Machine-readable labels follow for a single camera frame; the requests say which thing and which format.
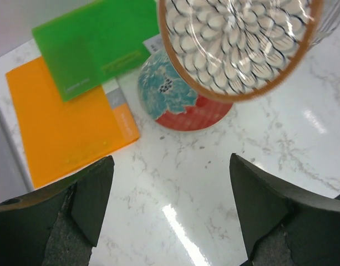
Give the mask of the brown floral pattern plate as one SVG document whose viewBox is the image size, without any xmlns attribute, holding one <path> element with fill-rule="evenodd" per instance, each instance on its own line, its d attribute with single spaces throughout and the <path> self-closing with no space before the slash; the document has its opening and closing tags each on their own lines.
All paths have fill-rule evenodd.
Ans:
<svg viewBox="0 0 340 266">
<path fill-rule="evenodd" d="M 280 85 L 305 57 L 322 1 L 158 1 L 165 51 L 200 95 L 223 103 Z"/>
</svg>

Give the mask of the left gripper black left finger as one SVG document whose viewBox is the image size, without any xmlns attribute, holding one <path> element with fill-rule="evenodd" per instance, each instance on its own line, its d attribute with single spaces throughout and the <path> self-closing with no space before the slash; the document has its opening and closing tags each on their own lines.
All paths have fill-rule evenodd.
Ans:
<svg viewBox="0 0 340 266">
<path fill-rule="evenodd" d="M 114 174 L 107 156 L 41 189 L 0 203 L 0 265 L 88 265 Z"/>
</svg>

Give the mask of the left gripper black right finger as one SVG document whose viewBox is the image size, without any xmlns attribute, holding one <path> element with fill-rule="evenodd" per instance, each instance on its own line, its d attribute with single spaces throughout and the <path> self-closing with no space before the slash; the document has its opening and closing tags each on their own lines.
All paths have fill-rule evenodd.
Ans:
<svg viewBox="0 0 340 266">
<path fill-rule="evenodd" d="M 340 195 L 310 192 L 237 154 L 229 171 L 244 265 L 340 265 Z"/>
</svg>

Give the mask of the red blue flower plate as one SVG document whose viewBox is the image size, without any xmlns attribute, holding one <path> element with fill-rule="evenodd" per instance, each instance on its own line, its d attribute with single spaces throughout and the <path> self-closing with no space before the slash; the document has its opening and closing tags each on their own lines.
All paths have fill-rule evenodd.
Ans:
<svg viewBox="0 0 340 266">
<path fill-rule="evenodd" d="M 138 78 L 140 102 L 159 125 L 182 132 L 206 129 L 223 119 L 232 104 L 198 94 L 179 76 L 164 49 L 143 64 Z"/>
</svg>

